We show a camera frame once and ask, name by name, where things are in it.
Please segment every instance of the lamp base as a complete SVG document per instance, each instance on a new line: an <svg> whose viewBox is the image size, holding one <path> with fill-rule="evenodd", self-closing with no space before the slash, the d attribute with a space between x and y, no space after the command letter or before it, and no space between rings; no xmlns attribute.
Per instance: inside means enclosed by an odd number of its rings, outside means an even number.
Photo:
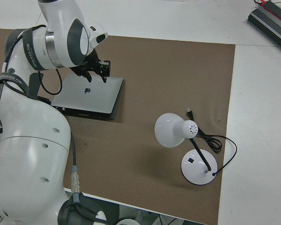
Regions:
<svg viewBox="0 0 281 225"><path fill-rule="evenodd" d="M119 221L116 225L140 225L140 224L133 219L123 219Z"/></svg>
<svg viewBox="0 0 281 225"><path fill-rule="evenodd" d="M210 164L211 171L208 171L207 166L195 149L187 152L181 162L181 170L184 177L196 185L210 183L215 178L212 173L217 171L217 163L213 155L202 149L201 152Z"/></svg>

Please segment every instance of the white table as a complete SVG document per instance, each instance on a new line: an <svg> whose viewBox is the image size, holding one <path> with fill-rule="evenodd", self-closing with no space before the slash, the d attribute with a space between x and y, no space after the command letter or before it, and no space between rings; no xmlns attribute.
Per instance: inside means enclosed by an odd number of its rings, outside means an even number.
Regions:
<svg viewBox="0 0 281 225"><path fill-rule="evenodd" d="M227 136L239 152L223 171L218 224L281 225L281 50L246 22L253 0L77 2L110 35L236 44ZM0 0L0 28L40 23L37 0Z"/></svg>

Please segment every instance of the laptop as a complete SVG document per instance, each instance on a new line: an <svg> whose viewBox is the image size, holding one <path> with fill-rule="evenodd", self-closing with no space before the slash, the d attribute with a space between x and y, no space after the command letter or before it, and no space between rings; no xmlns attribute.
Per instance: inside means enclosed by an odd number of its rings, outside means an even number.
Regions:
<svg viewBox="0 0 281 225"><path fill-rule="evenodd" d="M104 83L99 75L91 75L92 82L74 73L67 74L61 92L51 105L63 114L113 120L118 108L123 78L110 76Z"/></svg>

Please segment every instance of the brown mat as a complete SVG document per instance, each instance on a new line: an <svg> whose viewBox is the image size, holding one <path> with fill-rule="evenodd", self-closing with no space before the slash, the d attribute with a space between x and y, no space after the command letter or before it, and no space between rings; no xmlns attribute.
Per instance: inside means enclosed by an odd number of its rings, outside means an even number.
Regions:
<svg viewBox="0 0 281 225"><path fill-rule="evenodd" d="M0 30L0 71L8 33ZM154 125L163 113L187 119L185 111L190 107L204 132L225 135L234 50L234 45L131 37L108 37L99 45L99 57L111 61L111 75L123 77L125 83L115 120L67 117L76 142L81 190L217 224L222 174L205 186L189 183L180 164L184 154L193 149L191 143L186 140L173 149L164 148L155 139ZM44 82L53 91L53 87L58 89L58 79L51 74ZM200 148L211 152L202 140L196 140ZM223 151L212 154L220 167ZM67 188L71 163L70 152Z"/></svg>

